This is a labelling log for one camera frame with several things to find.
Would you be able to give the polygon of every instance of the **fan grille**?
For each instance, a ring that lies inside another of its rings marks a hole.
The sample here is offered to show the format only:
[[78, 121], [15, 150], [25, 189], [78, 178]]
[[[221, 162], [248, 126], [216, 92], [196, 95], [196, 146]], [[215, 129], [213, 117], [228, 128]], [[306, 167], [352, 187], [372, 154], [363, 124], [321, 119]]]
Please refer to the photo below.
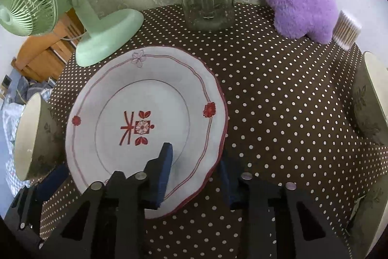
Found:
[[57, 21], [55, 0], [0, 0], [0, 10], [8, 17], [4, 21], [0, 16], [0, 24], [16, 35], [49, 32]]

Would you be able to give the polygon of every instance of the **bowl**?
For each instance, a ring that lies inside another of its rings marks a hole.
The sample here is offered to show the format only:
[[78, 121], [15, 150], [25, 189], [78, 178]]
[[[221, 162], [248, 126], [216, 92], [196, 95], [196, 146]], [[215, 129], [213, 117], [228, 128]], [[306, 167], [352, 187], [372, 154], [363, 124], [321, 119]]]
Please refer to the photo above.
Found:
[[45, 176], [64, 157], [65, 140], [51, 106], [39, 93], [26, 104], [16, 130], [14, 161], [17, 177], [31, 180]]
[[362, 133], [376, 144], [388, 146], [388, 70], [368, 51], [354, 78], [353, 105]]
[[348, 229], [350, 233], [348, 241], [353, 259], [364, 259], [376, 245], [388, 224], [387, 189], [388, 174], [385, 174], [370, 186], [356, 210], [352, 228]]

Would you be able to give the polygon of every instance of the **white plate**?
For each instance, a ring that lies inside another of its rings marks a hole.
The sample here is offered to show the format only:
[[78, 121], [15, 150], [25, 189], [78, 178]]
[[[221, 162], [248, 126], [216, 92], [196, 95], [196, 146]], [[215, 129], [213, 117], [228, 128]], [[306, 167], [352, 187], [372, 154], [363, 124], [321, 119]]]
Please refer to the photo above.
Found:
[[185, 51], [146, 47], [104, 65], [71, 110], [66, 155], [77, 188], [106, 182], [115, 170], [142, 171], [173, 146], [166, 195], [146, 218], [165, 216], [205, 185], [224, 146], [227, 108], [218, 81]]

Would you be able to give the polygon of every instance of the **brown tablecloth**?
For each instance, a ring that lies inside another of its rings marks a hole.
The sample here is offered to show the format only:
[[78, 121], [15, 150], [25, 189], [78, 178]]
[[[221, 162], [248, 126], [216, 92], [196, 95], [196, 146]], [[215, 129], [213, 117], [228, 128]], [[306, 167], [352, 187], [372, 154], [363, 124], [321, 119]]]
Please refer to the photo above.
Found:
[[[218, 77], [229, 112], [225, 148], [246, 171], [276, 184], [296, 182], [311, 192], [337, 235], [355, 199], [386, 168], [387, 149], [363, 139], [353, 117], [352, 81], [362, 54], [333, 42], [286, 39], [273, 28], [267, 7], [236, 4], [234, 27], [216, 33], [186, 29], [180, 6], [149, 9], [140, 31], [106, 60], [86, 68], [74, 56], [51, 96], [67, 118], [85, 83], [129, 50], [176, 46], [205, 62]], [[234, 258], [242, 213], [222, 201], [216, 173], [199, 195], [172, 216], [146, 221], [152, 258]], [[50, 236], [79, 197], [71, 176], [43, 207], [41, 237]]]

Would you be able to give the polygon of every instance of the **red flower pattern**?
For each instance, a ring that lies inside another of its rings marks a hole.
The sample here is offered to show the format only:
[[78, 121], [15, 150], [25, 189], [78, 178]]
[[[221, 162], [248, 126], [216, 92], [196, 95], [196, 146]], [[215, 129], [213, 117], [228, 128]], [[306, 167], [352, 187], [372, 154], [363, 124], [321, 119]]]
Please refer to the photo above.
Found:
[[146, 139], [146, 138], [143, 137], [143, 136], [138, 137], [138, 138], [135, 140], [135, 145], [138, 146], [138, 145], [140, 145], [140, 144], [147, 145], [147, 144], [148, 144], [148, 139]]
[[[127, 112], [124, 111], [124, 119], [125, 119], [125, 123], [127, 125], [121, 127], [122, 130], [125, 130], [125, 133], [124, 133], [123, 137], [121, 138], [121, 141], [120, 141], [119, 145], [123, 144], [123, 141], [124, 141], [125, 137], [127, 136], [127, 134], [128, 134], [128, 144], [130, 144], [132, 130], [133, 130], [134, 134], [144, 135], [144, 134], [149, 134], [150, 129], [153, 129], [155, 127], [154, 124], [151, 124], [150, 120], [144, 120], [145, 118], [147, 118], [147, 117], [149, 117], [151, 115], [151, 111], [146, 111], [146, 112], [139, 111], [138, 115], [139, 115], [139, 117], [142, 120], [135, 121], [134, 125], [132, 125], [133, 114], [134, 114], [134, 112], [132, 112], [131, 121], [129, 121], [128, 117], [127, 117]], [[138, 146], [140, 144], [147, 145], [148, 144], [148, 139], [145, 138], [144, 136], [138, 137], [135, 140], [135, 146]]]
[[81, 118], [79, 116], [73, 116], [71, 123], [73, 123], [75, 126], [78, 126], [81, 124]]
[[214, 102], [209, 102], [205, 109], [203, 110], [204, 117], [212, 117], [216, 114], [216, 104]]

